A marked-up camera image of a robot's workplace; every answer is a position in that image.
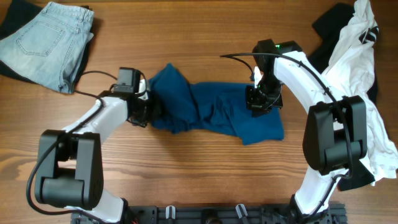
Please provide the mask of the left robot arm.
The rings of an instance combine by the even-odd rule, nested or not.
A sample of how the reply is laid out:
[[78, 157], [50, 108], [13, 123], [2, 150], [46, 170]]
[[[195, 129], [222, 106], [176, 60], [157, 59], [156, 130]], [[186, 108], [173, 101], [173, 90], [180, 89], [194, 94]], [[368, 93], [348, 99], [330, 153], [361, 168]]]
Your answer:
[[121, 67], [116, 83], [73, 124], [44, 131], [26, 187], [31, 208], [72, 223], [137, 223], [125, 199], [104, 189], [101, 146], [125, 122], [146, 127], [159, 113], [145, 75]]

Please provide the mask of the dark blue shirt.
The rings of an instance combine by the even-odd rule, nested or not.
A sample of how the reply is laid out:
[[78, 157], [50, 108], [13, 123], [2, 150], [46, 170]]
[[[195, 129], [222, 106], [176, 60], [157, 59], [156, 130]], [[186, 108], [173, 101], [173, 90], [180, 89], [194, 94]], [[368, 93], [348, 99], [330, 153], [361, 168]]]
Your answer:
[[253, 117], [246, 108], [245, 83], [191, 84], [169, 63], [149, 80], [149, 86], [163, 106], [163, 115], [152, 122], [156, 129], [173, 134], [207, 129], [236, 136], [244, 145], [284, 138], [278, 109]]

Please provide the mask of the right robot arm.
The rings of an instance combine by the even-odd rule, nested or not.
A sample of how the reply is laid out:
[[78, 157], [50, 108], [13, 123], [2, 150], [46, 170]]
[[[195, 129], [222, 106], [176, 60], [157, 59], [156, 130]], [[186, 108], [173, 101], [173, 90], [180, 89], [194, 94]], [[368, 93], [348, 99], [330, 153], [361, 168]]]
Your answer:
[[289, 204], [291, 223], [310, 223], [327, 216], [328, 201], [340, 180], [350, 180], [367, 153], [366, 105], [360, 96], [333, 93], [307, 62], [294, 41], [260, 40], [250, 53], [259, 68], [246, 88], [246, 107], [254, 116], [280, 109], [282, 85], [288, 86], [307, 112], [303, 153], [304, 180]]

